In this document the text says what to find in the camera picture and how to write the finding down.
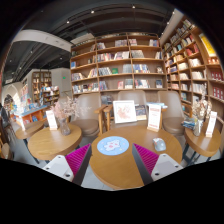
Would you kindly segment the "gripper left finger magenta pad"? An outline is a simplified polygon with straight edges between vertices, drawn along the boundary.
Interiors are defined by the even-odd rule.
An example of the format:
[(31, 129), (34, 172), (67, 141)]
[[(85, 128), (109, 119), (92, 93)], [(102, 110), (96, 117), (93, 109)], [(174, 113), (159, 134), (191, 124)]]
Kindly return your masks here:
[(76, 185), (81, 185), (91, 155), (91, 145), (87, 144), (66, 156), (56, 156), (45, 167), (43, 167), (43, 170), (73, 182)]

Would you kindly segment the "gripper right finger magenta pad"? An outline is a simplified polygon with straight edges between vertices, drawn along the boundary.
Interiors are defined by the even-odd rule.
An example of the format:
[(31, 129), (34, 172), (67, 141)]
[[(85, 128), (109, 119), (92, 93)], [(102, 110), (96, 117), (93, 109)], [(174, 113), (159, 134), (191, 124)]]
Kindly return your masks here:
[(137, 144), (132, 145), (132, 155), (144, 185), (182, 169), (168, 154), (156, 154)]

